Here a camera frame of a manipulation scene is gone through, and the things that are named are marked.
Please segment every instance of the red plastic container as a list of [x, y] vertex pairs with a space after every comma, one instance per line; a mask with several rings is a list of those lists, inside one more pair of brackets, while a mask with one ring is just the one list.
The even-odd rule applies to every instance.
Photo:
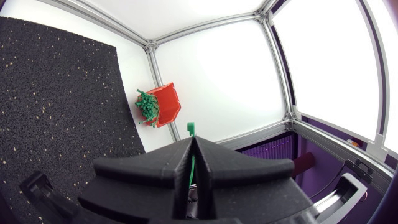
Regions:
[[[180, 100], [178, 99], [174, 84], [169, 83], [167, 85], [158, 87], [156, 89], [148, 91], [147, 94], [154, 94], [157, 97], [157, 101], [159, 102], [160, 113], [159, 120], [157, 121], [156, 126], [159, 128], [165, 124], [173, 122], [181, 109]], [[156, 118], [146, 123], [150, 125], [155, 120]]]

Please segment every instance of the light panel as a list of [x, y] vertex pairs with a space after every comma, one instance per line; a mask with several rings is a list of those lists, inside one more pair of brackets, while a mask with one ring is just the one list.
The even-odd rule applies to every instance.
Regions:
[[282, 90], [261, 25], [239, 22], [161, 45], [156, 51], [163, 83], [174, 82], [181, 102], [175, 120], [220, 141], [282, 120]]
[[275, 16], [274, 24], [298, 110], [374, 140], [376, 59], [356, 1], [294, 0]]

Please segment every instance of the green plastic object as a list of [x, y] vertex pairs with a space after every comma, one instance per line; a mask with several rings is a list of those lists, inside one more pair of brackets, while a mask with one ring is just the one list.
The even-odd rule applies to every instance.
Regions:
[[136, 102], [136, 106], [140, 108], [142, 111], [142, 115], [145, 117], [145, 121], [140, 121], [139, 124], [144, 122], [153, 121], [150, 125], [155, 128], [157, 121], [159, 120], [160, 107], [157, 98], [153, 94], [147, 94], [143, 91], [137, 90], [137, 92], [141, 93], [138, 96], [138, 100]]
[[[195, 123], [194, 122], [188, 122], [187, 130], [189, 131], [190, 136], [195, 137]], [[195, 169], [195, 156], [192, 155], [192, 168], [191, 168], [191, 177], [189, 179], [189, 187], [191, 187], [191, 185], [192, 185], [194, 169]]]
[[195, 123], [194, 122], [188, 122], [187, 130], [189, 131], [190, 136], [195, 137]]

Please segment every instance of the speckled black mat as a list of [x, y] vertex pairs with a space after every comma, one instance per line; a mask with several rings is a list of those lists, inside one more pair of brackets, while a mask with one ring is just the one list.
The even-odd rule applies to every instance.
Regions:
[[35, 170], [77, 203], [93, 159], [143, 152], [115, 47], [0, 17], [0, 191], [21, 223], [42, 223], [18, 187]]

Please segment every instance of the white panel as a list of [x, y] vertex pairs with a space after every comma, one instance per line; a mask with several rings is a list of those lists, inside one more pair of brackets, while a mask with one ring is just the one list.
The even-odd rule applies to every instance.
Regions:
[[146, 38], [258, 10], [264, 0], [87, 0]]
[[282, 120], [282, 90], [265, 33], [247, 21], [205, 30], [156, 51], [163, 82], [174, 82], [181, 102], [176, 125], [187, 122], [210, 141]]
[[274, 18], [300, 112], [374, 140], [374, 51], [355, 0], [294, 0]]
[[134, 104], [138, 95], [136, 90], [137, 88], [150, 90], [155, 87], [147, 56], [141, 47], [89, 21], [39, 1], [6, 1], [0, 16], [56, 27], [115, 46], [118, 52], [124, 91], [145, 150], [149, 152], [172, 143], [169, 129], [166, 126], [154, 129], [138, 124], [142, 118]]
[[394, 23], [380, 0], [368, 0], [386, 51], [390, 79], [390, 113], [384, 145], [398, 152], [395, 138], [398, 136], [398, 33]]

